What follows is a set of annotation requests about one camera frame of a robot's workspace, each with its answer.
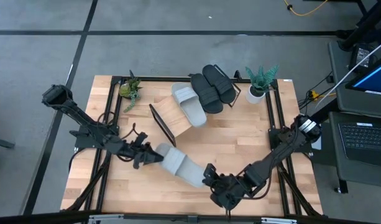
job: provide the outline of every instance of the gray floor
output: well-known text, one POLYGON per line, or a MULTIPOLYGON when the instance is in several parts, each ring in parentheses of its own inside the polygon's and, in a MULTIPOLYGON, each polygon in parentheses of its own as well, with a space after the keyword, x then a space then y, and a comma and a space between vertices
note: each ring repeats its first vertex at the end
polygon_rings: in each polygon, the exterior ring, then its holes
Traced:
MULTIPOLYGON (((297 12, 318 5, 290 1, 297 12)), ((82 30, 91 0, 0 0, 0 29, 82 30)), ((329 2, 315 15, 295 17, 283 2, 99 0, 91 30, 336 30, 351 29, 360 19, 357 4, 329 2)), ((20 213, 35 163, 39 159, 53 111, 40 103, 52 83, 64 83, 79 36, 0 36, 0 138, 16 148, 0 148, 0 216, 20 213)), ((269 36, 88 36, 72 91, 85 108, 94 75, 185 76, 208 63, 227 74, 244 67, 278 64, 278 78, 294 80, 298 99, 330 71, 331 37, 269 36)), ((323 83, 316 90, 329 87, 323 83)), ((314 106, 309 107, 309 114, 314 106)), ((53 147, 35 213, 60 208, 78 129, 63 118, 53 147)), ((332 191, 336 172, 315 166, 324 213, 330 217, 381 223, 381 188, 351 183, 349 195, 332 191)))

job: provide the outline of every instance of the succulent plant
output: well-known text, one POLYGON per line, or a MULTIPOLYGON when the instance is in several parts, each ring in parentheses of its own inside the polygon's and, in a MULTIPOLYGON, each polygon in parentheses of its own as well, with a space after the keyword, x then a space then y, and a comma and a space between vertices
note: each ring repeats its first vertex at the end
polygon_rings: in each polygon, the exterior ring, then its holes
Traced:
POLYGON ((119 89, 120 96, 131 99, 130 105, 124 110, 125 113, 133 109, 136 99, 140 98, 138 90, 142 88, 139 87, 140 80, 134 76, 131 70, 129 71, 129 74, 131 77, 126 80, 125 84, 123 84, 119 89))
POLYGON ((142 87, 139 87, 140 80, 138 78, 130 78, 120 87, 119 94, 123 97, 130 97, 131 92, 138 92, 142 87))
POLYGON ((250 76, 253 90, 257 93, 265 93, 269 91, 269 85, 275 78, 278 71, 278 65, 273 66, 269 71, 264 73, 264 68, 259 67, 258 75, 254 75, 250 68, 246 67, 248 76, 250 76))

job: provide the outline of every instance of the yellow cable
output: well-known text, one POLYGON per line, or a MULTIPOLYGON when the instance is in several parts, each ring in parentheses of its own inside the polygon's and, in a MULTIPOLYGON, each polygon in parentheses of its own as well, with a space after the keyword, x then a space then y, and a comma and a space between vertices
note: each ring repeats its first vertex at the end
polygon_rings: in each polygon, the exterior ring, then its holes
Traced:
MULTIPOLYGON (((287 0, 284 0, 284 2, 285 2, 285 4, 286 4, 287 6, 289 6, 289 3, 287 2, 287 0)), ((328 2, 328 0, 325 0, 325 1, 324 1, 323 3, 321 3, 316 9, 313 9, 312 11, 310 11, 310 12, 308 12, 308 13, 305 13, 305 14, 298 14, 298 13, 296 13, 296 12, 292 9, 292 7, 290 8, 290 10, 291 10, 292 13, 294 13, 294 14, 297 15, 297 16, 307 16, 307 15, 309 15, 309 14, 315 12, 316 10, 318 10, 318 9, 319 9, 321 6, 323 6, 323 4, 325 4, 326 2, 328 2)))
MULTIPOLYGON (((332 94, 330 94, 330 95, 328 95, 328 96, 334 96, 336 93, 332 93, 332 94)), ((319 97, 325 97, 326 95, 319 95, 319 97)))

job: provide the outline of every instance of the wooden table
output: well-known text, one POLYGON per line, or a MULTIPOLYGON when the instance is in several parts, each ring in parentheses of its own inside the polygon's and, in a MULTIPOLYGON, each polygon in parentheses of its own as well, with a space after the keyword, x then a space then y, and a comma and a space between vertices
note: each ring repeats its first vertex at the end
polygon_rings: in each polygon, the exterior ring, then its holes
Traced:
MULTIPOLYGON (((108 97, 111 76, 95 76, 86 107, 86 112, 93 118, 104 112, 108 97)), ((156 148, 161 142, 170 143, 152 117, 149 104, 171 97, 172 82, 142 82, 141 99, 128 113, 121 112, 119 116, 120 135, 125 135, 136 123, 136 130, 149 135, 146 139, 156 148)), ((224 106, 219 114, 208 114, 208 124, 203 128, 190 128, 176 138, 177 148, 194 160, 201 167, 213 163, 219 173, 236 174, 247 164, 262 159, 269 151, 267 130, 269 116, 264 100, 252 105, 247 102, 245 94, 249 84, 237 83, 242 92, 233 108, 224 106)), ((278 80, 282 108, 286 125, 293 122, 298 115, 298 104, 294 86, 291 80, 278 80)), ((272 104, 276 113, 274 94, 272 104)), ((116 100, 112 101, 112 110, 116 100)), ((123 99, 121 108, 129 104, 123 99)), ((89 182, 93 166, 95 149, 87 149, 73 160, 68 176, 66 190, 61 208, 69 207, 80 195, 89 182)), ((313 208, 322 212, 320 199, 310 161, 300 153, 292 155, 297 186, 312 204, 313 208)), ((282 216, 282 203, 276 170, 273 171, 270 192, 261 200, 242 200, 232 210, 232 215, 241 216, 282 216)), ((91 208, 96 207, 97 193, 94 191, 91 208)), ((209 187, 197 189, 163 170, 158 164, 141 166, 139 170, 132 168, 132 163, 122 162, 112 157, 106 193, 103 202, 103 212, 117 213, 163 213, 163 214, 199 214, 225 215, 225 210, 219 208, 210 199, 209 187)), ((287 187, 290 210, 294 213, 291 191, 287 187)))

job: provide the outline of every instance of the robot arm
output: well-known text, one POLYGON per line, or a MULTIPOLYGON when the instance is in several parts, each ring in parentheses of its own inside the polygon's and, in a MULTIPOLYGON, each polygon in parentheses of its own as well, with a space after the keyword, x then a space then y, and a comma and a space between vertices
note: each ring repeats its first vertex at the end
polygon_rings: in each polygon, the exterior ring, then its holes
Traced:
POLYGON ((95 147, 104 148, 111 154, 126 157, 128 162, 133 160, 135 169, 139 168, 141 162, 146 165, 161 162, 164 159, 160 154, 153 151, 149 142, 143 144, 147 138, 145 133, 139 133, 135 141, 127 142, 118 137, 118 129, 114 126, 93 120, 77 106, 73 101, 72 92, 63 85, 52 85, 42 95, 42 103, 61 111, 85 127, 88 130, 88 133, 85 134, 92 137, 90 139, 94 141, 95 147))
POLYGON ((255 197, 272 174, 272 169, 283 159, 290 156, 296 149, 308 142, 315 142, 321 135, 321 128, 308 116, 298 115, 291 128, 282 130, 279 134, 281 143, 261 161, 246 166, 236 176, 217 175, 216 168, 208 164, 204 171, 203 183, 211 187, 211 200, 227 211, 232 210, 242 199, 257 200, 264 197, 255 197))

